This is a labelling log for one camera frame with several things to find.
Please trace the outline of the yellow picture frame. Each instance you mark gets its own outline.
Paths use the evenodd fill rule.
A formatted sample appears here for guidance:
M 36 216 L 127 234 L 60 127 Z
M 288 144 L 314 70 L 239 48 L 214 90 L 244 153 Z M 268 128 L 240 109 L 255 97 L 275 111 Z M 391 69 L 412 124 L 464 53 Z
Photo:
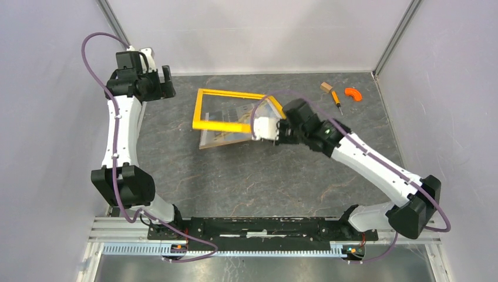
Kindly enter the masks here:
M 201 113 L 203 111 L 207 112 L 208 111 L 208 106 L 207 106 L 207 99 L 208 98 L 236 98 L 236 99 L 254 99 L 257 101 L 253 111 L 251 112 L 250 116 L 250 124 L 245 125 L 242 123 L 228 123 L 228 122 L 209 122 L 207 120 L 201 120 Z M 250 132 L 251 133 L 251 126 L 253 123 L 253 120 L 256 118 L 255 117 L 255 111 L 259 107 L 259 105 L 265 101 L 266 99 L 263 94 L 257 94 L 257 93 L 247 93 L 247 92 L 235 92 L 235 91 L 228 91 L 228 90 L 214 90 L 214 89 L 203 89 L 200 88 L 197 93 L 196 97 L 196 105 L 194 109 L 194 116 L 193 116 L 193 121 L 192 121 L 192 127 L 193 129 L 198 129 L 198 130 L 203 130 L 203 129 L 209 129 L 209 130 L 215 130 L 215 131 L 227 131 L 227 132 Z M 282 118 L 278 119 L 284 119 L 285 115 L 284 112 L 282 111 L 282 106 L 280 110 L 280 114 L 282 115 Z

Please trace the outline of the yellow handled screwdriver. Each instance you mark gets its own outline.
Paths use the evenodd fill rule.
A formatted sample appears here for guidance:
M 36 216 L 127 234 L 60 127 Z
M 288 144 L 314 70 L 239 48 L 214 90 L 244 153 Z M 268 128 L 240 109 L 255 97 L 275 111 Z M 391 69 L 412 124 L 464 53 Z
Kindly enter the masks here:
M 343 116 L 343 115 L 344 115 L 344 113 L 343 113 L 343 111 L 342 111 L 342 105 L 341 105 L 341 102 L 340 102 L 340 100 L 339 100 L 339 97 L 338 97 L 338 95 L 337 95 L 336 91 L 332 90 L 332 91 L 331 91 L 331 96 L 332 96 L 332 98 L 333 98 L 333 100 L 334 100 L 335 106 L 338 108 L 338 110 L 339 110 L 340 114 Z

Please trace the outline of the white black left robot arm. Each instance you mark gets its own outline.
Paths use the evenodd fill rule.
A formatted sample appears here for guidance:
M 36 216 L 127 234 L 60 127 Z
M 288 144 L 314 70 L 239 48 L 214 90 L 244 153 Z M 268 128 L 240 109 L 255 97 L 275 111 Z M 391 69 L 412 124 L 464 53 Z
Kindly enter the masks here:
M 162 67 L 161 79 L 152 48 L 128 47 L 116 54 L 117 69 L 104 86 L 109 110 L 109 130 L 105 156 L 100 169 L 93 170 L 91 182 L 109 206 L 120 209 L 131 222 L 148 217 L 153 225 L 162 225 L 170 239 L 184 233 L 178 208 L 156 193 L 153 177 L 140 168 L 137 141 L 144 104 L 173 98 L 176 91 L 170 68 Z

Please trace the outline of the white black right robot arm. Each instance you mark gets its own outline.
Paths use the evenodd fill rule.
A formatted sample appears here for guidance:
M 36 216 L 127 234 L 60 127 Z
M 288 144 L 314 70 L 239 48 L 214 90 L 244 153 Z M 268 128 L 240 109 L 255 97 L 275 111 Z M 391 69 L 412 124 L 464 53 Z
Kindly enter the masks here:
M 336 119 L 321 120 L 304 99 L 283 107 L 285 119 L 277 123 L 277 143 L 304 144 L 356 171 L 379 188 L 389 201 L 371 206 L 353 205 L 339 224 L 347 240 L 374 229 L 392 229 L 417 239 L 439 208 L 441 181 L 411 173 L 369 147 Z

